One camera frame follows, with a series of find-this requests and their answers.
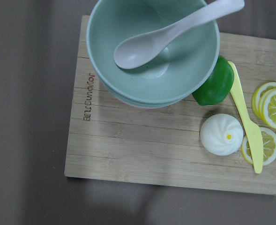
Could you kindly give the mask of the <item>wooden cutting board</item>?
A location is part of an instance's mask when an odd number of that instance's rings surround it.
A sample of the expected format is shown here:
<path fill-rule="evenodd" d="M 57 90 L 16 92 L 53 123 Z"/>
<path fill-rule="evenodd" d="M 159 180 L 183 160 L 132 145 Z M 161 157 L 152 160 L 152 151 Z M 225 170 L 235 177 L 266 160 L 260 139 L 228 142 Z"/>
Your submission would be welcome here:
<path fill-rule="evenodd" d="M 256 174 L 241 151 L 217 156 L 199 139 L 208 117 L 239 117 L 231 96 L 211 106 L 198 105 L 192 96 L 158 109 L 122 103 L 102 85 L 90 62 L 88 20 L 82 17 L 67 177 L 276 195 L 276 159 Z"/>

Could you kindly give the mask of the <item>white ceramic spoon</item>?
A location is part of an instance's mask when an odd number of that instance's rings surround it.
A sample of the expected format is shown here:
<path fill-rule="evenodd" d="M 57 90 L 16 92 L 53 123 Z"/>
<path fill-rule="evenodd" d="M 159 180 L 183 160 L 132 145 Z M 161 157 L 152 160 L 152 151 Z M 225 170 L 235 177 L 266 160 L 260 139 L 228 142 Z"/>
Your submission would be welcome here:
<path fill-rule="evenodd" d="M 192 28 L 241 10 L 243 0 L 216 0 L 158 30 L 122 41 L 115 49 L 115 64 L 122 69 L 138 68 L 153 60 L 169 43 Z"/>

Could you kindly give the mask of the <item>green lime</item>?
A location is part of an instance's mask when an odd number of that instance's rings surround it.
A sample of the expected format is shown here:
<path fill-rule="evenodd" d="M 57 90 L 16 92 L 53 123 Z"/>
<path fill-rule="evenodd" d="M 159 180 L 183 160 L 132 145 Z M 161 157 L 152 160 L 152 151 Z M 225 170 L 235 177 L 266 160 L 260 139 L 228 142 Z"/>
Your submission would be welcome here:
<path fill-rule="evenodd" d="M 192 93 L 192 96 L 201 106 L 217 105 L 227 97 L 233 82 L 232 67 L 224 57 L 219 56 L 208 79 Z"/>

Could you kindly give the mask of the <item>white garlic bulb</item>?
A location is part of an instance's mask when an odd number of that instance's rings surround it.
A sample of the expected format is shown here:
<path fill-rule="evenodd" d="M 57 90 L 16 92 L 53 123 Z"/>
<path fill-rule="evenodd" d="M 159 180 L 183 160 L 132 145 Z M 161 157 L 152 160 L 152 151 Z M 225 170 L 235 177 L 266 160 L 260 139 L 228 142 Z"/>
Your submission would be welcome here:
<path fill-rule="evenodd" d="M 243 137 L 240 122 L 224 113 L 209 117 L 200 129 L 200 139 L 204 148 L 219 156 L 227 156 L 238 151 Z"/>

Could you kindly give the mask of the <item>yellow plastic knife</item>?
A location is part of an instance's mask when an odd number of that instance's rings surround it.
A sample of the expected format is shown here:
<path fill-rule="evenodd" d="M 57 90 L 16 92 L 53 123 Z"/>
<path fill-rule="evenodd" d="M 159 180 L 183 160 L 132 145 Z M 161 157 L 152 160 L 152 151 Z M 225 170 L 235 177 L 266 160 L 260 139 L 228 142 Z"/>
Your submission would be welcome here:
<path fill-rule="evenodd" d="M 228 61 L 234 73 L 234 81 L 230 93 L 241 118 L 253 160 L 254 171 L 260 174 L 263 169 L 263 140 L 260 127 L 254 123 L 248 114 L 238 71 L 233 62 Z"/>

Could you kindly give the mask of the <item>lemon slice right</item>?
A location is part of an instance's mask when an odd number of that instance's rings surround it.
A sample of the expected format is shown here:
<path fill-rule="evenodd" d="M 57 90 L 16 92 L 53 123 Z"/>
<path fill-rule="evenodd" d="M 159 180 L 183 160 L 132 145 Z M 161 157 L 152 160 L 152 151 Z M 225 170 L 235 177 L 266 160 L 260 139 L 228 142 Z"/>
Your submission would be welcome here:
<path fill-rule="evenodd" d="M 276 129 L 276 82 L 268 82 L 257 88 L 251 105 L 259 119 Z"/>

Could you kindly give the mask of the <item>lemon slice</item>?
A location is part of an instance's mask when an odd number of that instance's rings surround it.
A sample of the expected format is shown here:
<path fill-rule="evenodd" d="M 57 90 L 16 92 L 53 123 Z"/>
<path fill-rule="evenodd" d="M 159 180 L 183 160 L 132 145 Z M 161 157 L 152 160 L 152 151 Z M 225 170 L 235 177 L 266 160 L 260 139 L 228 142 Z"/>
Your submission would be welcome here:
<path fill-rule="evenodd" d="M 259 119 L 276 129 L 276 82 L 268 82 L 257 88 L 251 105 Z"/>
<path fill-rule="evenodd" d="M 276 159 L 276 134 L 271 129 L 260 127 L 263 140 L 263 166 L 269 165 Z M 247 136 L 244 136 L 241 144 L 241 152 L 244 159 L 253 164 Z"/>

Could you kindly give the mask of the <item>lemon slice left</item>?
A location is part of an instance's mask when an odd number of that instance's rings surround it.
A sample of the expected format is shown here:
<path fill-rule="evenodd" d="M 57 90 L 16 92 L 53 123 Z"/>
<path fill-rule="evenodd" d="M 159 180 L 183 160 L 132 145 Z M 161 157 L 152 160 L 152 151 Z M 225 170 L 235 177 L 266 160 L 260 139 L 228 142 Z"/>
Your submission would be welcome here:
<path fill-rule="evenodd" d="M 276 159 L 276 134 L 271 129 L 260 127 L 263 140 L 263 166 L 269 165 Z M 241 144 L 241 152 L 244 159 L 253 164 L 247 136 L 244 136 Z"/>

